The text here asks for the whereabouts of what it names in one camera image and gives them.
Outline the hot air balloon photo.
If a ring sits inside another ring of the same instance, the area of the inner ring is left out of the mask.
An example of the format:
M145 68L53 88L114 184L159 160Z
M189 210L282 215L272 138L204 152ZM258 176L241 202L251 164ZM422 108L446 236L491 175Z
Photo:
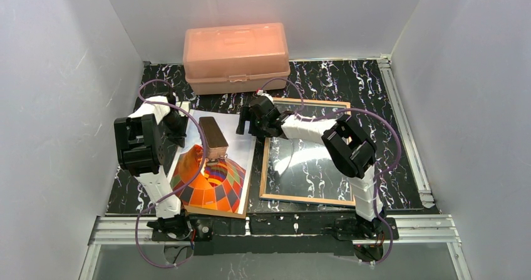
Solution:
M187 126L184 147L179 147L168 173L172 189L183 205L237 212L248 201L255 137L236 134L239 116L192 110L204 129L202 146L197 127Z

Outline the brown cardboard backing board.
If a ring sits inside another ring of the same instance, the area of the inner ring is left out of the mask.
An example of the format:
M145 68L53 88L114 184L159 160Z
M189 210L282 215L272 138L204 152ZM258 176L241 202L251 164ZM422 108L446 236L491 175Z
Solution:
M236 219L245 219L245 217L247 216L247 203L246 202L239 205L237 212L226 212L222 210L213 210L213 209L195 207L195 206L190 206L190 205L184 205L184 208L190 214L203 214L203 215L210 215L210 216L216 216L216 217L230 217L230 218L236 218Z

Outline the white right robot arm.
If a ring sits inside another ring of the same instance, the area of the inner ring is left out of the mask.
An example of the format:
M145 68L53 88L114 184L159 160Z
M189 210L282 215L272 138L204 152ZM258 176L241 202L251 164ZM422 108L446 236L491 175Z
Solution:
M305 117L295 111L280 111L272 97L261 95L243 107L236 133L320 144L336 169L348 178L357 216L375 222L384 218L374 179L377 147L351 111L345 108L321 117Z

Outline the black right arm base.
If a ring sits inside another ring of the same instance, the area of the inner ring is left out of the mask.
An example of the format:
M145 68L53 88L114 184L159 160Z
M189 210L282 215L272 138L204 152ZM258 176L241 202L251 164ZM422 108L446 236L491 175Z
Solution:
M400 238L394 218L385 218L386 223L375 218L339 218L333 226L333 236L339 241L352 241L354 255L361 262L377 263L386 258L384 243Z

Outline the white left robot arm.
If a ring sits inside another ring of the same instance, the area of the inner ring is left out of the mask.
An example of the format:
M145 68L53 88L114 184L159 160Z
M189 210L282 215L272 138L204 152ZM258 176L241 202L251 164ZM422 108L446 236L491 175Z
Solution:
M167 127L168 140L183 147L188 123L188 117L172 105L183 105L176 93L158 93L147 98L132 114L113 123L121 169L129 171L142 184L150 200L157 203L156 216L162 219L171 219L182 210L182 202L175 195L159 202L172 191L163 167L162 128Z

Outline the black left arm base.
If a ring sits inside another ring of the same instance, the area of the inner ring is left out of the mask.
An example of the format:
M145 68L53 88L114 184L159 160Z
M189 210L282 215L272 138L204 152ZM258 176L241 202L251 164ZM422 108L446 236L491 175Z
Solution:
M190 259L196 242L207 242L213 236L213 222L188 217L157 219L147 222L153 230L152 241L163 242L163 253L170 264L179 265Z

